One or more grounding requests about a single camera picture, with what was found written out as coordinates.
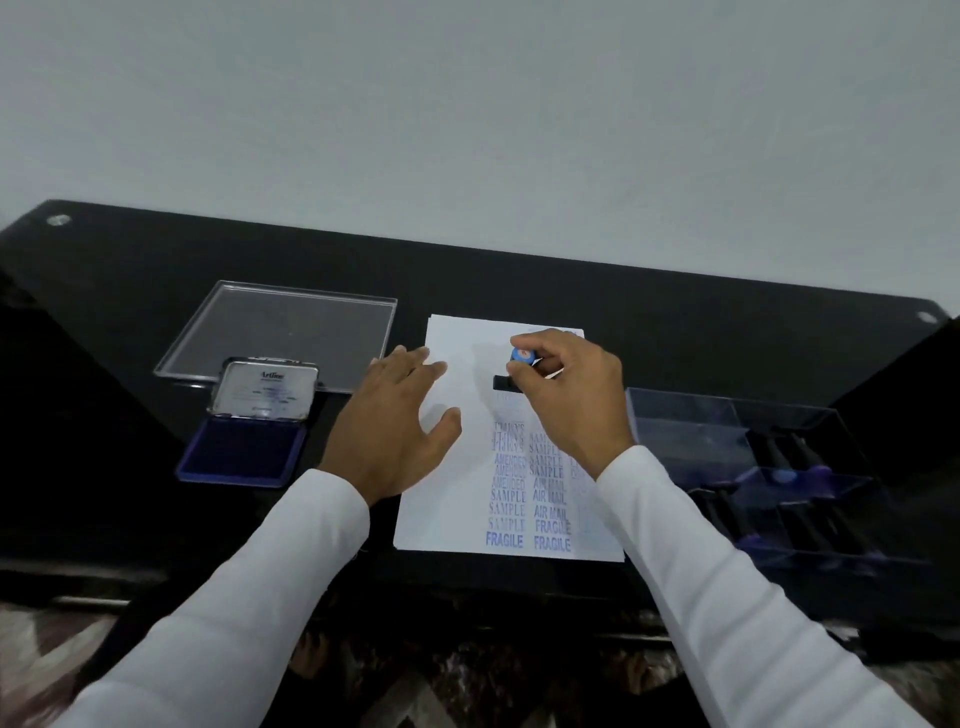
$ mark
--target stack of paper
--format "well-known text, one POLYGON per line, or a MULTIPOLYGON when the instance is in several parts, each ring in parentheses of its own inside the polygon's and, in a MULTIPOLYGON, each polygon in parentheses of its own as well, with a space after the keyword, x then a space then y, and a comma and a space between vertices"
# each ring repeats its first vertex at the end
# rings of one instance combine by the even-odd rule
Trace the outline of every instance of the stack of paper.
POLYGON ((403 494, 397 548, 623 561, 594 512, 593 481, 550 442, 523 395, 493 390, 493 377, 506 375, 510 337, 543 328, 430 317, 430 358, 449 369, 420 420, 429 429, 457 406, 463 434, 441 466, 403 494))

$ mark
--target white long-sleeve shirt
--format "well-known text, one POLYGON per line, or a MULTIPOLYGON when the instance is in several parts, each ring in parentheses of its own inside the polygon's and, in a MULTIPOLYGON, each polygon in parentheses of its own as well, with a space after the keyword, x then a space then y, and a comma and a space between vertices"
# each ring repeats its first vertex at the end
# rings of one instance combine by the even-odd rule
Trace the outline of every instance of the white long-sleeve shirt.
MULTIPOLYGON (((721 536, 648 449, 621 454, 597 489, 712 726, 927 725, 721 536)), ((349 483, 304 474, 233 558, 55 725, 258 726, 303 626, 369 529, 349 483)))

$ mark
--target floor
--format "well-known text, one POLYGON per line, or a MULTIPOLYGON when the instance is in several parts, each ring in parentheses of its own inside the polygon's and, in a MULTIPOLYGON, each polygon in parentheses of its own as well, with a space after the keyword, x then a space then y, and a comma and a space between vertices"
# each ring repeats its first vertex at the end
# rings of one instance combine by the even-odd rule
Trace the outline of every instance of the floor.
MULTIPOLYGON (((0 604, 0 728, 42 728, 65 710, 78 669, 113 622, 0 604)), ((502 643, 425 646, 308 633, 281 689, 316 705, 318 725, 336 714, 336 724, 365 728, 563 728, 586 724, 591 696, 630 700, 683 671, 668 649, 559 654, 502 643)), ((876 671, 933 725, 960 728, 960 662, 876 671)))

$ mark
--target right hand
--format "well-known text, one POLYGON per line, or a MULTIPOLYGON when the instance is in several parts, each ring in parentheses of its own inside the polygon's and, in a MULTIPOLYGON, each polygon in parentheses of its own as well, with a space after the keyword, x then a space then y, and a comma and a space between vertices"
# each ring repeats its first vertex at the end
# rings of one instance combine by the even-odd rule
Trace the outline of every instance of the right hand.
POLYGON ((540 417, 547 437, 596 480, 635 444, 627 421, 620 360, 576 334, 555 328, 520 334, 510 343, 542 357, 536 367, 511 360, 507 372, 540 417), (560 369, 559 376, 544 378, 560 369))

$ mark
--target open ink pad case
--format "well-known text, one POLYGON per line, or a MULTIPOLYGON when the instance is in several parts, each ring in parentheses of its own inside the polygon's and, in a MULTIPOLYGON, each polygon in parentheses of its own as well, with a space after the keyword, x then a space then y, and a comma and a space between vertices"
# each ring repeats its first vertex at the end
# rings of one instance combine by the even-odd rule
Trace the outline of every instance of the open ink pad case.
POLYGON ((282 488, 306 437, 318 376, 316 366, 287 359, 228 359, 177 478, 282 488))

